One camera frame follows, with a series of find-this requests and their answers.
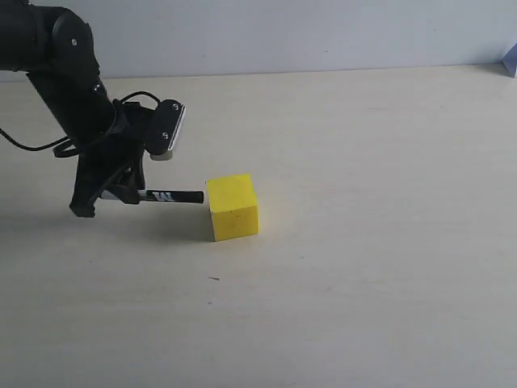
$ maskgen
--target black cable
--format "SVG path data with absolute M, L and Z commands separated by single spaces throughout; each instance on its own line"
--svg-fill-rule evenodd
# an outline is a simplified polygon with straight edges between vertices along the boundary
M 17 146 L 18 148 L 21 148 L 22 150 L 31 151 L 31 152 L 37 152 L 37 151 L 43 151 L 48 150 L 49 148 L 55 147 L 60 145 L 61 143 L 69 140 L 68 136 L 62 137 L 59 140 L 53 141 L 52 143 L 48 143 L 46 145 L 41 145 L 39 147 L 29 147 L 28 145 L 23 145 L 21 143 L 18 143 L 15 139 L 13 139 L 11 136 L 9 136 L 6 131 L 0 128 L 0 135 L 4 136 L 8 142 L 10 142 L 13 146 Z
M 125 103 L 129 99 L 132 99 L 133 97 L 137 97 L 138 95 L 146 95 L 150 99 L 153 99 L 154 101 L 156 101 L 156 103 L 161 102 L 161 100 L 156 95 L 149 93 L 148 91 L 135 91 L 134 93 L 132 93 L 130 95 L 126 95 L 123 99 L 120 100 L 120 102 Z

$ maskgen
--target yellow cube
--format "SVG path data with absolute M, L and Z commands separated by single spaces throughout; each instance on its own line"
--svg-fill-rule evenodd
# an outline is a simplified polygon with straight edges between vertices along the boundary
M 259 232 L 259 207 L 251 175 L 209 180 L 207 192 L 216 241 Z

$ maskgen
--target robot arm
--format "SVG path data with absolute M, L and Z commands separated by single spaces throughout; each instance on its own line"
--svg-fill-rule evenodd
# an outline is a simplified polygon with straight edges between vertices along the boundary
M 70 208 L 94 217 L 98 198 L 137 205 L 142 200 L 203 203 L 202 192 L 145 190 L 142 157 L 171 157 L 185 112 L 178 101 L 137 92 L 110 101 L 99 77 L 90 26 L 61 7 L 0 0 L 0 70 L 24 71 L 64 129 L 58 158 L 78 155 Z M 128 100 L 150 95 L 158 107 Z

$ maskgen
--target wooden table surface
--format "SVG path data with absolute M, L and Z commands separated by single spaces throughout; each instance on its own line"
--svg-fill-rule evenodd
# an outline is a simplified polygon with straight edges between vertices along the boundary
M 517 385 L 500 66 L 106 84 L 187 105 L 174 159 L 146 157 L 151 188 L 251 173 L 262 233 L 210 242 L 207 205 L 77 219 L 76 160 L 0 141 L 0 386 Z M 0 126 L 62 136 L 23 82 L 0 84 Z

